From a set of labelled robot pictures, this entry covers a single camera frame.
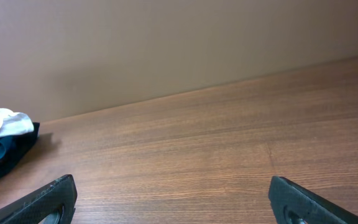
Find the wooden tabletop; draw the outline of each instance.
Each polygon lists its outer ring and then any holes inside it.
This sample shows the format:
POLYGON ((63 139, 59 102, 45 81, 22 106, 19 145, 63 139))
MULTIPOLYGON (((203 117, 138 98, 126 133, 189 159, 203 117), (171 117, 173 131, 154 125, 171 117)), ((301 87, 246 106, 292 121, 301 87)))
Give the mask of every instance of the wooden tabletop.
POLYGON ((0 208, 73 174, 73 223, 275 223, 267 192, 281 175, 358 215, 358 58, 49 121, 40 132, 0 180, 0 208))

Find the pile of clothes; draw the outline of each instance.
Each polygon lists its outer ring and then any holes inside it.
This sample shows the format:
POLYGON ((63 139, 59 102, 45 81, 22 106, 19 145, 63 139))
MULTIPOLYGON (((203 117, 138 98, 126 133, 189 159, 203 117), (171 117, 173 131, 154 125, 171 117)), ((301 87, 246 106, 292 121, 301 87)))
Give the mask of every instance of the pile of clothes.
POLYGON ((39 127, 24 113, 0 108, 0 178, 35 144, 39 127))

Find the beige wall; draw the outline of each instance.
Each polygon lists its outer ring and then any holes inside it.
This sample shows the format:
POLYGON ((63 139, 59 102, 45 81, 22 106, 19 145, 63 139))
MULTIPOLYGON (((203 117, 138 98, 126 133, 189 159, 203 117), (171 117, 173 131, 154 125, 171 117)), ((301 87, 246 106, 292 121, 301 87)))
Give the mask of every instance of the beige wall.
POLYGON ((45 121, 358 55, 358 0, 0 1, 0 107, 45 121))

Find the wall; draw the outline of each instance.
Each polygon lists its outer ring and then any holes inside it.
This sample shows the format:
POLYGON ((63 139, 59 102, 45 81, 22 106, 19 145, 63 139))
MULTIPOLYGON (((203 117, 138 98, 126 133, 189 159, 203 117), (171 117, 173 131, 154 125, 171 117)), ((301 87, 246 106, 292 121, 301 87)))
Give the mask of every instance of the wall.
POLYGON ((358 0, 0 1, 0 107, 45 121, 358 55, 358 0))

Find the clothing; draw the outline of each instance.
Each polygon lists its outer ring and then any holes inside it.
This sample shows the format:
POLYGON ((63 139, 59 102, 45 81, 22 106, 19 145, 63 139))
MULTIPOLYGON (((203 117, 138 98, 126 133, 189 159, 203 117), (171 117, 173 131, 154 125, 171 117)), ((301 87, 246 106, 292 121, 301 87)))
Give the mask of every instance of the clothing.
POLYGON ((33 130, 31 119, 26 114, 0 108, 0 138, 30 133, 33 130))
POLYGON ((0 178, 8 174, 37 141, 40 123, 33 123, 33 127, 31 133, 0 138, 0 178))

